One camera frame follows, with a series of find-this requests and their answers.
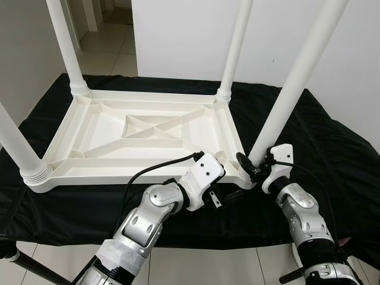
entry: white cylindrical leg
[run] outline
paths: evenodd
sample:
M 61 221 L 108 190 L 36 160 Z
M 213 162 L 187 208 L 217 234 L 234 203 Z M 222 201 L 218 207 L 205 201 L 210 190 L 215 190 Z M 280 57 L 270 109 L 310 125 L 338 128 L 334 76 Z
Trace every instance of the white cylindrical leg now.
M 1 103 L 0 122 L 0 144 L 20 168 L 24 182 L 38 185 L 49 178 L 51 167 L 38 158 Z
M 46 0 L 50 17 L 53 22 L 55 34 L 57 36 L 59 48 L 65 62 L 66 70 L 70 78 L 70 88 L 73 96 L 90 96 L 90 90 L 83 80 L 78 59 L 70 38 L 70 33 L 66 24 L 64 11 L 60 0 Z
M 226 67 L 224 68 L 223 78 L 221 80 L 220 88 L 216 93 L 216 98 L 219 101 L 231 100 L 231 86 L 235 77 L 236 66 L 238 65 L 249 15 L 251 14 L 252 3 L 253 0 L 242 0 L 227 57 Z
M 325 5 L 248 156 L 256 167 L 263 161 L 267 148 L 276 143 L 347 3 L 348 0 L 325 1 Z

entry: white bracket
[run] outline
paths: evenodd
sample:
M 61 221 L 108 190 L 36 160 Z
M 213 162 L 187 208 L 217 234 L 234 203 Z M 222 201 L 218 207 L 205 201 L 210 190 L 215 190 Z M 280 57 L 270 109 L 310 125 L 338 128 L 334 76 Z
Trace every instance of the white bracket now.
M 202 156 L 186 175 L 182 176 L 178 184 L 181 184 L 189 196 L 190 204 L 187 210 L 195 211 L 204 205 L 202 196 L 211 184 L 223 177 L 224 169 L 210 153 Z
M 273 155 L 274 160 L 278 162 L 286 162 L 293 163 L 293 146 L 291 144 L 282 144 L 276 147 L 271 148 L 270 153 Z M 289 178 L 290 171 L 292 170 L 291 166 L 285 166 L 280 164 L 272 165 L 272 171 L 268 178 L 262 184 L 261 189 L 269 194 L 269 186 L 275 181 L 277 178 L 281 176 L 286 176 Z

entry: black tripod leg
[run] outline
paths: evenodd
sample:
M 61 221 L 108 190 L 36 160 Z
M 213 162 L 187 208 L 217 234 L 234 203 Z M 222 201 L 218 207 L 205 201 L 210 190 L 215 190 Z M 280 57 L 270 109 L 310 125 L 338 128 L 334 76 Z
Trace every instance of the black tripod leg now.
M 0 258 L 8 258 L 11 262 L 56 285 L 71 285 L 71 282 L 67 279 L 64 279 L 62 276 L 48 269 L 48 267 L 45 267 L 33 258 L 19 251 L 16 247 L 16 242 L 8 240 L 0 241 Z
M 293 272 L 280 277 L 279 281 L 281 284 L 286 284 L 302 276 L 303 276 L 303 267 L 298 268 L 297 270 L 294 270 Z

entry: white wall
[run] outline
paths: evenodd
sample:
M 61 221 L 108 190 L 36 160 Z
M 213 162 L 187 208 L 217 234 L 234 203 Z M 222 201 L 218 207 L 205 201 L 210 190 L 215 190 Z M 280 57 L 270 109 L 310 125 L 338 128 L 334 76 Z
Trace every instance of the white wall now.
M 45 0 L 0 0 L 0 101 L 17 125 L 63 68 Z
M 282 86 L 324 1 L 255 0 L 235 81 Z M 132 0 L 139 76 L 221 80 L 239 5 Z M 379 28 L 379 1 L 351 0 L 307 86 L 378 151 Z

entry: black cable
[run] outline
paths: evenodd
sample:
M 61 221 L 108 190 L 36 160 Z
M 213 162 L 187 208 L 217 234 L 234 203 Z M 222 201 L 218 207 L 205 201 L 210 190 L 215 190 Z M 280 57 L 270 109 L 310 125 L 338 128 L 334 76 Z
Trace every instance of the black cable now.
M 204 153 L 202 151 L 200 153 L 193 153 L 193 154 L 191 154 L 189 156 L 186 156 L 186 157 L 183 157 L 181 159 L 176 159 L 176 160 L 171 160 L 171 161 L 167 161 L 167 162 L 164 162 L 164 163 L 160 163 L 160 164 L 157 164 L 155 166 L 148 167 L 148 168 L 146 168 L 146 169 L 144 169 L 144 170 L 136 173 L 129 180 L 128 184 L 125 187 L 123 198 L 122 198 L 122 202 L 120 204 L 120 209 L 119 209 L 119 212 L 118 212 L 118 218 L 116 219 L 115 228 L 113 230 L 112 236 L 116 233 L 116 231 L 118 230 L 118 228 L 119 228 L 119 226 L 121 224 L 121 219 L 122 219 L 122 216 L 123 216 L 123 209 L 124 209 L 124 207 L 126 205 L 128 205 L 128 203 L 133 199 L 133 197 L 135 197 L 137 194 L 139 194 L 141 192 L 141 191 L 136 191 L 128 199 L 126 198 L 126 196 L 128 195 L 128 189 L 132 185 L 132 183 L 136 180 L 136 178 L 138 178 L 139 176 L 141 176 L 141 175 L 143 175 L 143 174 L 145 174 L 145 173 L 147 173 L 149 171 L 152 171 L 152 170 L 164 167 L 164 166 L 168 166 L 168 165 L 179 163 L 179 162 L 184 162 L 184 161 L 192 159 L 192 158 L 199 158 L 199 157 L 203 156 L 203 154 Z
M 308 169 L 306 169 L 303 166 L 300 166 L 298 164 L 282 162 L 282 161 L 277 161 L 277 160 L 274 160 L 273 163 L 298 168 L 298 169 L 306 172 L 311 177 L 313 177 L 314 180 L 319 184 L 319 186 L 322 189 L 322 193 L 324 194 L 324 198 L 325 198 L 325 202 L 327 205 L 327 210 L 328 210 L 328 214 L 329 214 L 329 218 L 330 218 L 330 227 L 328 227 L 328 228 L 331 229 L 332 239 L 334 240 L 335 244 L 337 246 L 339 246 L 337 228 L 335 226 L 335 217 L 334 217 L 333 207 L 331 205 L 330 196 L 328 195 L 328 192 L 327 192 L 326 188 L 324 187 L 324 185 L 322 184 L 322 182 L 312 172 L 310 172 Z

